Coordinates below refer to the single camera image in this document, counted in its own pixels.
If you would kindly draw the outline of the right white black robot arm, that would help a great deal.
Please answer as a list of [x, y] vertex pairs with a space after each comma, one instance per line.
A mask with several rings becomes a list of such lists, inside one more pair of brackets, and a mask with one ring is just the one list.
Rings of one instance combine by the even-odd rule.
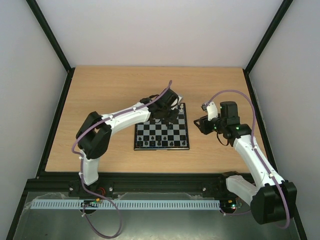
[[240, 122], [237, 104], [224, 101], [216, 107], [210, 102], [201, 108], [207, 114], [194, 124], [204, 135], [212, 132], [222, 135], [244, 160], [254, 180], [250, 183], [241, 175], [230, 172], [218, 183], [218, 191], [224, 196], [233, 193], [240, 197], [249, 205], [253, 218], [260, 225], [282, 220], [290, 222], [295, 214], [297, 188], [271, 166], [252, 135], [251, 127]]

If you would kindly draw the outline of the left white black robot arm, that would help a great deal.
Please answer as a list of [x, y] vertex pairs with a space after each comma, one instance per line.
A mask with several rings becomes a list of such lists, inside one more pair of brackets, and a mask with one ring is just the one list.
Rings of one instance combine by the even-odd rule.
[[181, 95], [167, 87], [159, 95], [142, 98], [136, 104], [117, 112], [91, 112], [78, 130], [71, 147], [71, 151], [78, 154], [81, 160], [79, 177], [82, 182], [89, 186], [98, 180], [100, 158], [106, 153], [114, 134], [153, 119], [174, 122], [182, 99]]

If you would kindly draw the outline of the black grey chess board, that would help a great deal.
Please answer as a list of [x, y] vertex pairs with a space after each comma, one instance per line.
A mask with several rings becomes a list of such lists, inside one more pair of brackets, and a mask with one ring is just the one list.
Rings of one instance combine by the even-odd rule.
[[[173, 123], [165, 124], [163, 120], [158, 119], [137, 123], [134, 128], [133, 149], [135, 151], [189, 150], [186, 104], [182, 102], [177, 109], [179, 113]], [[149, 141], [144, 141], [144, 136], [149, 136]], [[161, 136], [161, 140], [156, 140], [156, 136]]]

